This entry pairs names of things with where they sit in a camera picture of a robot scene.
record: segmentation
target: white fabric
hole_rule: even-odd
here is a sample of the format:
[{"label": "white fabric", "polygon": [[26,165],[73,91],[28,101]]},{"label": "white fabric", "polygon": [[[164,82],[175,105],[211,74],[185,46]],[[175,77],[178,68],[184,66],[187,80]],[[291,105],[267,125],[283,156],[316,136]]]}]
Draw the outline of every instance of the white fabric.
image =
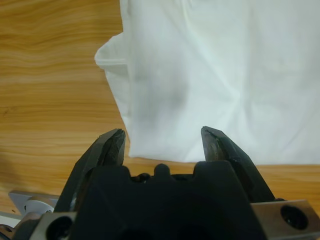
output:
[{"label": "white fabric", "polygon": [[222,130],[255,164],[320,163],[319,0],[121,0],[96,63],[131,157],[204,160]]}]

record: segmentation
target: screw hole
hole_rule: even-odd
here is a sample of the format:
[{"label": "screw hole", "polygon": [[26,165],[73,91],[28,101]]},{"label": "screw hole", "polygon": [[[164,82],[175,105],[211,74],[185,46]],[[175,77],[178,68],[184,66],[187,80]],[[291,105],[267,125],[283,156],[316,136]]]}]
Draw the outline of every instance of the screw hole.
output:
[{"label": "screw hole", "polygon": [[54,220],[46,230],[47,240],[62,240],[70,233],[73,222],[68,216],[61,216]]},{"label": "screw hole", "polygon": [[306,229],[309,224],[304,212],[295,206],[284,205],[281,208],[281,216],[287,224],[298,230]]}]

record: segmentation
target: wooden table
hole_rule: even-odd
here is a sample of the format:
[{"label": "wooden table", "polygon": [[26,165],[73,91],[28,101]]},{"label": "wooden table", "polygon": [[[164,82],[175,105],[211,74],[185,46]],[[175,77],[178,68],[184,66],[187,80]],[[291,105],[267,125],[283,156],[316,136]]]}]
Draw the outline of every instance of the wooden table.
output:
[{"label": "wooden table", "polygon": [[[118,0],[0,1],[0,211],[8,192],[59,195],[79,157],[101,134],[125,126],[97,49],[122,31]],[[156,160],[128,157],[131,174]],[[167,162],[172,173],[193,164]],[[277,197],[308,199],[320,214],[319,165],[259,166]]]}]

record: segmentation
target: wooden surface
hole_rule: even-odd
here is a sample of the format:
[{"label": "wooden surface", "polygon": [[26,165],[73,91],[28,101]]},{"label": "wooden surface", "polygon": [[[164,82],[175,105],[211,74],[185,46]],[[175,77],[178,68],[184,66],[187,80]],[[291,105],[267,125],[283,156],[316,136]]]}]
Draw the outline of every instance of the wooden surface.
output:
[{"label": "wooden surface", "polygon": [[[7,197],[12,190],[59,195],[91,143],[124,128],[94,62],[121,31],[118,0],[0,1],[0,211],[17,212]],[[133,175],[159,163],[125,157]],[[168,165],[172,173],[193,169]],[[259,170],[277,197],[308,199],[320,214],[319,165]]]}]

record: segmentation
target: white cloth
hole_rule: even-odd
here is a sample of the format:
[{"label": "white cloth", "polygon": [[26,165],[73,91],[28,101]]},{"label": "white cloth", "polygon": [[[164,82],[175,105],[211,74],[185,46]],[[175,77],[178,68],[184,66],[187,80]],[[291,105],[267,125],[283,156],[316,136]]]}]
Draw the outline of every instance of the white cloth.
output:
[{"label": "white cloth", "polygon": [[120,0],[96,53],[131,157],[204,160],[222,130],[255,164],[320,163],[319,0]]}]

